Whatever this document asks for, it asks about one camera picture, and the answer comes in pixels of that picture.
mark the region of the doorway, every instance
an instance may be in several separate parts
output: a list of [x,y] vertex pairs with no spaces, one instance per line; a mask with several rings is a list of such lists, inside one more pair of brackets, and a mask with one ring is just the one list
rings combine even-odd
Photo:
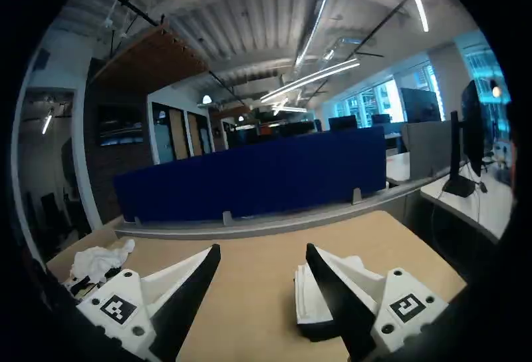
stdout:
[[210,154],[212,152],[212,147],[207,117],[189,112],[188,126],[190,128],[190,138],[192,140],[194,156]]
[[73,93],[29,89],[19,127],[19,183],[29,229],[45,260],[90,233],[72,155]]
[[160,164],[190,157],[182,110],[152,103],[154,132]]

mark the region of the brick wall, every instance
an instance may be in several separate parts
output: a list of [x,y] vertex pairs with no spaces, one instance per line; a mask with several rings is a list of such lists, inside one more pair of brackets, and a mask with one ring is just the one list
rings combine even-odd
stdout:
[[[100,104],[124,104],[138,108],[142,113],[143,143],[119,146],[99,146],[97,111]],[[121,215],[112,183],[113,177],[139,168],[153,165],[148,121],[146,116],[146,95],[122,93],[110,89],[87,88],[84,106],[84,143],[88,176],[96,207],[105,224]]]

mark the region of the white desk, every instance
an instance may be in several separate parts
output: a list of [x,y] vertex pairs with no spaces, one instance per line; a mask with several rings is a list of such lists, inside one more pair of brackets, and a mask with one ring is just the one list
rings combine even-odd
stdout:
[[[471,226],[481,230],[490,240],[498,241],[508,224],[512,195],[509,186],[502,184],[493,177],[493,168],[481,173],[481,180],[487,188],[483,193],[477,186],[477,191],[467,198],[462,198],[442,192],[444,184],[449,180],[449,175],[444,176],[421,188],[422,197],[441,206],[443,209],[456,215]],[[471,166],[464,166],[460,174],[468,179],[478,182],[479,177],[473,172]]]
[[397,132],[392,132],[392,133],[388,133],[388,134],[384,135],[384,138],[386,140],[388,140],[388,139],[397,139],[397,138],[400,138],[400,137],[401,137],[401,134],[397,133]]
[[404,152],[386,157],[386,180],[391,184],[403,184],[410,179],[410,153]]

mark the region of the television screen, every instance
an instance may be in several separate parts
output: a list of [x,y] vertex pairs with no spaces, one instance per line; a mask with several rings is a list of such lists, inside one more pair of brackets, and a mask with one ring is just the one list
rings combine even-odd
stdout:
[[130,106],[98,106],[97,137],[100,146],[142,143],[142,113]]

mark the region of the blue cubicle partition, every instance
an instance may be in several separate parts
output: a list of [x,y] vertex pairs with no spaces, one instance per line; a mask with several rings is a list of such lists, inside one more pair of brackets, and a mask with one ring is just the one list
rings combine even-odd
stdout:
[[385,148],[381,127],[306,134],[129,172],[114,187],[127,222],[285,212],[385,188]]

